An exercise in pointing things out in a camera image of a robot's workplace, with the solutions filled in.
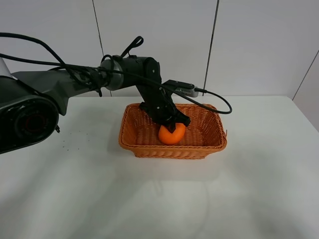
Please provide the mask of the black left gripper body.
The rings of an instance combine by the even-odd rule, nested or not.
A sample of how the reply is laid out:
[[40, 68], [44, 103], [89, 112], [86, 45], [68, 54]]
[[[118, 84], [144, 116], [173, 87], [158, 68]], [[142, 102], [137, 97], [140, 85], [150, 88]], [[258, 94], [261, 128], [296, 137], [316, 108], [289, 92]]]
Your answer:
[[149, 117], [158, 124], [176, 122], [177, 108], [170, 96], [161, 87], [139, 85], [137, 89], [144, 102], [140, 104]]

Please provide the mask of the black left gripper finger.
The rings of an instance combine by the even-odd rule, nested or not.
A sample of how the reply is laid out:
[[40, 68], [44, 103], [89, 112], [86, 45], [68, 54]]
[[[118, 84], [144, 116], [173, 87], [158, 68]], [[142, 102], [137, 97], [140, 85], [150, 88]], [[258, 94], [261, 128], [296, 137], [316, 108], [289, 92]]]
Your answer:
[[174, 132], [176, 129], [176, 120], [175, 119], [168, 120], [164, 123], [164, 126], [169, 132]]
[[189, 126], [191, 123], [191, 119], [189, 116], [186, 116], [181, 111], [177, 111], [174, 119], [175, 123], [182, 123], [184, 126]]

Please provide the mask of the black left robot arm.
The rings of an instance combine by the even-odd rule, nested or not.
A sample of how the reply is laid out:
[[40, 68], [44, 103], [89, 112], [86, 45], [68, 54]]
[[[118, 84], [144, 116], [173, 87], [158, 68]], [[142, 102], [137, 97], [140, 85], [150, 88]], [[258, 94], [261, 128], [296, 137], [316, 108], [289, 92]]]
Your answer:
[[113, 56], [98, 68], [21, 71], [0, 78], [0, 151], [10, 152], [37, 144], [59, 131], [58, 119], [70, 98], [102, 88], [111, 91], [135, 86], [141, 107], [151, 119], [173, 129], [190, 118], [172, 101], [172, 90], [161, 81], [160, 64], [151, 57]]

